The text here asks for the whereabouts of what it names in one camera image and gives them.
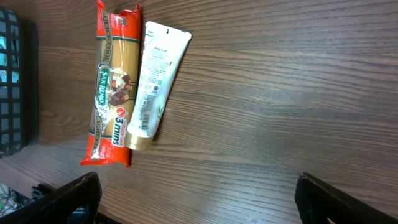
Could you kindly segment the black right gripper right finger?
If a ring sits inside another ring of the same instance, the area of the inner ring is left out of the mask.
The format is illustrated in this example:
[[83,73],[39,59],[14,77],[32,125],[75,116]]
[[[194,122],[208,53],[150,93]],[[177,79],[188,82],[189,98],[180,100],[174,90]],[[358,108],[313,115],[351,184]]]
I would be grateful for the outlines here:
[[295,203],[302,223],[390,223],[397,219],[306,172],[297,181]]

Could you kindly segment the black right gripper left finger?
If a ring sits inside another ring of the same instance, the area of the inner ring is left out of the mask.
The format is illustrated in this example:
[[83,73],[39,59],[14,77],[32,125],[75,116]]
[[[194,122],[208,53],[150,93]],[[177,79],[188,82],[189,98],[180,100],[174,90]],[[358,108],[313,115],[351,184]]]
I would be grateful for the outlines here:
[[102,197],[100,179],[89,172],[1,218],[1,223],[94,223]]

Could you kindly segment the red spaghetti packet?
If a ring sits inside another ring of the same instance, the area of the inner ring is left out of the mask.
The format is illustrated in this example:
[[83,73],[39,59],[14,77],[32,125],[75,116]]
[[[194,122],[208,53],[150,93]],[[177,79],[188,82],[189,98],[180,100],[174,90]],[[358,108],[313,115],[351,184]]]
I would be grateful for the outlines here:
[[141,9],[111,13],[97,0],[96,88],[83,166],[129,165],[124,140],[137,93]]

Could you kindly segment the white cosmetic tube gold cap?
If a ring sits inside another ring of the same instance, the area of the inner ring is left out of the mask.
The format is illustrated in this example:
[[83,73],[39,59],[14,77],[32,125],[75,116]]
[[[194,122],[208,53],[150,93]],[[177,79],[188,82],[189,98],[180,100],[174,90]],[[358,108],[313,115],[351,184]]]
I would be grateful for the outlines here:
[[146,22],[136,102],[124,140],[128,148],[150,148],[191,38],[189,32]]

